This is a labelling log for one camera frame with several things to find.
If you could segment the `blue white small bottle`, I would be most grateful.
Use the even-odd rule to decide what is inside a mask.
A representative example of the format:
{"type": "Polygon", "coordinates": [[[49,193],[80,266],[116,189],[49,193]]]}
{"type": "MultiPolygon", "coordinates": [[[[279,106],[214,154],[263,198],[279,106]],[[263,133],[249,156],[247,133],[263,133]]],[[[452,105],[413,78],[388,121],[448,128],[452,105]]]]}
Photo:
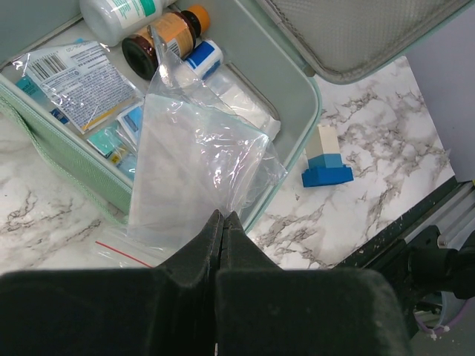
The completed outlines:
{"type": "Polygon", "coordinates": [[[223,52],[211,39],[203,40],[184,63],[205,81],[223,64],[223,52]]]}

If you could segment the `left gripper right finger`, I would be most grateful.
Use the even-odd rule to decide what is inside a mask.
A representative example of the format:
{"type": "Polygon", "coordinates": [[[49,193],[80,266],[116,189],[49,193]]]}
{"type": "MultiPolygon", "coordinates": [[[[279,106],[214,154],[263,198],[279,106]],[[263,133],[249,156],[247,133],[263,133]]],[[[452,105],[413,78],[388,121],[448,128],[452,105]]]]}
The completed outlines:
{"type": "Polygon", "coordinates": [[[284,270],[226,218],[215,286],[220,355],[410,355],[396,294],[377,271],[284,270]]]}

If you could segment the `white green-cap medicine bottle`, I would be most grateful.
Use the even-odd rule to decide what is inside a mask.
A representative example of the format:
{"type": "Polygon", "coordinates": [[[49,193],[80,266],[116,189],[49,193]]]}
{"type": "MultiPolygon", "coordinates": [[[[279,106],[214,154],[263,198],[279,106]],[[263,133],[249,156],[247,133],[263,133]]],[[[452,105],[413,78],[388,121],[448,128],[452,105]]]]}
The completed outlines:
{"type": "Polygon", "coordinates": [[[86,25],[99,42],[113,47],[158,19],[175,0],[81,0],[86,25]]]}

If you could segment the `blue plaster packet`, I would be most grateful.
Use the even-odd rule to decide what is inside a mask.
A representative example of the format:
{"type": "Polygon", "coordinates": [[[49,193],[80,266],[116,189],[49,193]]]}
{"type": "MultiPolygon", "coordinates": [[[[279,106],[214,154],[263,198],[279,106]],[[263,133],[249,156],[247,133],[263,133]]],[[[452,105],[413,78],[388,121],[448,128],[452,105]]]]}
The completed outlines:
{"type": "Polygon", "coordinates": [[[136,172],[143,104],[144,101],[140,100],[129,105],[87,138],[89,145],[130,180],[134,180],[136,172]]]}

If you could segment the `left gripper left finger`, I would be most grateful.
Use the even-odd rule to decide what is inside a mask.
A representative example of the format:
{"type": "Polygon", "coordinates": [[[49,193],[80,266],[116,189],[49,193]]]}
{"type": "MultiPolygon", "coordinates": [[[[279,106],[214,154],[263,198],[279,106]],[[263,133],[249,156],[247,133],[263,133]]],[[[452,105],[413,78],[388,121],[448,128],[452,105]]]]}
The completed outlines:
{"type": "Polygon", "coordinates": [[[224,217],[153,268],[1,277],[3,355],[213,355],[213,281],[224,217]]]}

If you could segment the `amber orange-cap bottle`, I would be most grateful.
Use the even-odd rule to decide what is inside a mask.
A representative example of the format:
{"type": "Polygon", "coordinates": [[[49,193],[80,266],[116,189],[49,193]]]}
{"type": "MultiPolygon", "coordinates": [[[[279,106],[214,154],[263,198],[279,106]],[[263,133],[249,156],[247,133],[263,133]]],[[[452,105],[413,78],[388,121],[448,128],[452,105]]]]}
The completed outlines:
{"type": "Polygon", "coordinates": [[[197,38],[208,30],[208,11],[195,4],[187,10],[168,12],[138,32],[122,40],[122,54],[140,78],[151,80],[157,67],[157,54],[151,30],[157,31],[166,47],[184,59],[195,48],[197,38]]]}

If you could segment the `mint green medicine case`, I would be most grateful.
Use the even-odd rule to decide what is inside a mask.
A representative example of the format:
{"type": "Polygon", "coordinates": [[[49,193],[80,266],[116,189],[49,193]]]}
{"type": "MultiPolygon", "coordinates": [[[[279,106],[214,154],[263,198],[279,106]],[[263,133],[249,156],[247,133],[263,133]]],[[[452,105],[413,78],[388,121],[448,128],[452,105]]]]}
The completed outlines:
{"type": "Polygon", "coordinates": [[[128,234],[272,200],[321,113],[467,1],[3,1],[1,106],[128,234]]]}

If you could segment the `teal bandage packet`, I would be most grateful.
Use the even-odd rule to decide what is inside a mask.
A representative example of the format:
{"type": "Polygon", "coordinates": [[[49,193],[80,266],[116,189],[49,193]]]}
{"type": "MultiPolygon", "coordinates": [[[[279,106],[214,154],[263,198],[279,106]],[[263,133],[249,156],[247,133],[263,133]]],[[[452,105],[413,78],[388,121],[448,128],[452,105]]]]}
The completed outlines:
{"type": "Polygon", "coordinates": [[[97,41],[44,47],[21,55],[14,68],[39,87],[71,124],[85,134],[141,97],[97,41]]]}

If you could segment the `clear zip bag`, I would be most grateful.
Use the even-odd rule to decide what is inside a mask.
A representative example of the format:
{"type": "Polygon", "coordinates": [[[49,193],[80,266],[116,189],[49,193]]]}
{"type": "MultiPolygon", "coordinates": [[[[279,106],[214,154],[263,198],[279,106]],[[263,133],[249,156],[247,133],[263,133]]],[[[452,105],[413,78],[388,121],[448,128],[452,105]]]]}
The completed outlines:
{"type": "Polygon", "coordinates": [[[158,68],[142,109],[127,226],[104,230],[95,252],[118,267],[155,267],[214,212],[240,213],[286,176],[271,139],[225,105],[157,31],[158,68]]]}

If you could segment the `white gauze pad packet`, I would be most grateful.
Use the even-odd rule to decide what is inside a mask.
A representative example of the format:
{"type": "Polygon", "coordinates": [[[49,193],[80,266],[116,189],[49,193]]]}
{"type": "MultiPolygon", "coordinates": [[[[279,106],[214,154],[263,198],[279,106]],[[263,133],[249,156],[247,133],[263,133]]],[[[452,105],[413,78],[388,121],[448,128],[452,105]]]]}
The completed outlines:
{"type": "Polygon", "coordinates": [[[263,131],[271,140],[275,139],[281,129],[281,122],[227,66],[220,66],[205,83],[236,115],[263,131]]]}

